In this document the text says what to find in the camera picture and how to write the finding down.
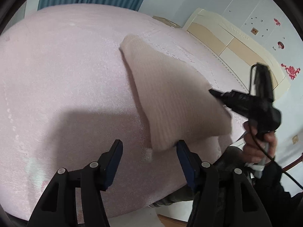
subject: beige headboard panel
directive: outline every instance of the beige headboard panel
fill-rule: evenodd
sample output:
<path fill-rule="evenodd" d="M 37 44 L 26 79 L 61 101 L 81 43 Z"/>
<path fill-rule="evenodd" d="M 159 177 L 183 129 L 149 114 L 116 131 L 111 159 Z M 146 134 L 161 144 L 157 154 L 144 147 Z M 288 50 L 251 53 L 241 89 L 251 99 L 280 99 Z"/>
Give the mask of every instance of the beige headboard panel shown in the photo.
<path fill-rule="evenodd" d="M 256 62 L 269 66 L 275 99 L 280 98 L 289 89 L 290 83 L 278 61 L 264 47 L 221 15 L 198 8 L 183 29 L 217 54 L 247 89 L 250 67 Z"/>

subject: silver screw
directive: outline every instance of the silver screw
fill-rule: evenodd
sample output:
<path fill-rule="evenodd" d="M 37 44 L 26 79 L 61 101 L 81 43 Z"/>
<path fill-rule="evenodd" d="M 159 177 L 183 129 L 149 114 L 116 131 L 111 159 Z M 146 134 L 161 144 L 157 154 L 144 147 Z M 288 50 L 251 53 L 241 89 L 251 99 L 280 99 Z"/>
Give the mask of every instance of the silver screw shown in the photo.
<path fill-rule="evenodd" d="M 238 175 L 242 174 L 242 170 L 239 168 L 234 169 L 234 172 L 235 172 L 235 174 L 238 174 Z"/>
<path fill-rule="evenodd" d="M 98 166 L 98 162 L 92 162 L 92 163 L 89 164 L 89 166 L 90 166 L 91 168 L 95 168 L 95 167 Z"/>
<path fill-rule="evenodd" d="M 60 168 L 59 170 L 58 170 L 58 174 L 63 174 L 65 172 L 65 169 L 64 168 Z"/>
<path fill-rule="evenodd" d="M 205 168 L 209 168 L 209 167 L 210 167 L 210 163 L 208 163 L 208 162 L 206 162 L 206 161 L 202 162 L 201 165 L 202 165 L 203 167 L 205 167 Z"/>

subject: black cable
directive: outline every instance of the black cable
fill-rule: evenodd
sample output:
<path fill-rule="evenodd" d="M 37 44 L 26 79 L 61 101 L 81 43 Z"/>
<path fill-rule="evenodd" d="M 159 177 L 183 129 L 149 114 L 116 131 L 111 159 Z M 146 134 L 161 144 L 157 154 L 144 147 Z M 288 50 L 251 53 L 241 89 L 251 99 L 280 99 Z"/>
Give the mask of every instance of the black cable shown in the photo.
<path fill-rule="evenodd" d="M 254 67 L 256 67 L 257 65 L 253 65 L 252 67 L 251 67 L 251 69 L 250 69 L 250 80 L 249 80 L 249 94 L 251 94 L 251 81 L 252 81 L 252 70 L 253 70 L 253 68 Z M 280 167 L 281 168 L 281 171 L 282 171 L 282 173 L 284 173 L 285 175 L 287 175 L 292 181 L 294 181 L 294 183 L 296 184 L 296 185 L 298 185 L 302 190 L 303 190 L 303 186 L 300 184 L 300 183 L 298 183 L 298 181 L 296 180 L 296 179 L 294 179 L 288 172 L 286 172 L 286 171 L 284 171 L 283 169 L 282 169 L 282 167 L 261 147 L 261 145 L 257 142 L 257 140 L 256 140 L 256 138 L 255 138 L 255 136 L 252 134 L 252 128 L 251 128 L 251 124 L 250 124 L 250 122 L 248 122 L 248 127 L 249 127 L 249 131 L 250 131 L 250 134 L 251 134 L 251 137 L 252 137 L 252 139 L 253 139 L 253 141 L 255 142 L 255 144 L 258 146 L 258 148 L 266 155 L 266 157 L 267 158 L 269 158 L 270 159 L 270 161 L 272 162 L 272 163 L 275 163 L 276 164 L 276 166 L 278 166 L 278 167 Z"/>

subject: black jacket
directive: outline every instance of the black jacket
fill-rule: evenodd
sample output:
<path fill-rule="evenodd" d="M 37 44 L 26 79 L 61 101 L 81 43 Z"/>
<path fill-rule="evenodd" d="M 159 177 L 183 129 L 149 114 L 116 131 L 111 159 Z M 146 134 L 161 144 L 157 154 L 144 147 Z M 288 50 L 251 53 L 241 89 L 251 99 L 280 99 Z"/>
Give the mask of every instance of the black jacket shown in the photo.
<path fill-rule="evenodd" d="M 272 162 L 267 164 L 262 177 L 256 180 L 255 191 L 263 203 L 273 227 L 296 227 L 296 223 L 300 223 L 299 226 L 301 226 L 303 208 L 300 202 L 303 192 L 291 197 L 289 192 L 284 191 L 280 183 L 281 176 L 282 170 L 279 166 Z"/>

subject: hand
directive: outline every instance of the hand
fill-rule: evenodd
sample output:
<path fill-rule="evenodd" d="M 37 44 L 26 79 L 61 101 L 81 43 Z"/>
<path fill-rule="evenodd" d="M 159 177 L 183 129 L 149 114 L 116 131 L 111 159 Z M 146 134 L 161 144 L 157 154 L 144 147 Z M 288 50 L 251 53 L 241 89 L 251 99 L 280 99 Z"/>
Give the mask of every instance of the hand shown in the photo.
<path fill-rule="evenodd" d="M 250 129 L 248 126 L 248 121 L 245 122 L 243 126 L 248 133 L 244 135 L 244 141 L 246 142 L 246 144 L 243 147 L 242 159 L 244 162 L 248 162 L 248 163 L 259 163 L 265 157 L 265 154 L 258 148 L 254 140 L 252 139 Z M 252 134 L 256 135 L 257 129 L 255 127 L 252 127 L 251 129 L 252 129 Z M 271 157 L 274 157 L 277 148 L 277 139 L 275 133 L 272 131 L 265 134 L 264 140 L 269 143 L 268 154 Z M 257 138 L 256 141 L 259 143 L 259 145 L 262 146 L 262 148 L 265 147 L 266 144 L 265 142 L 262 142 Z"/>

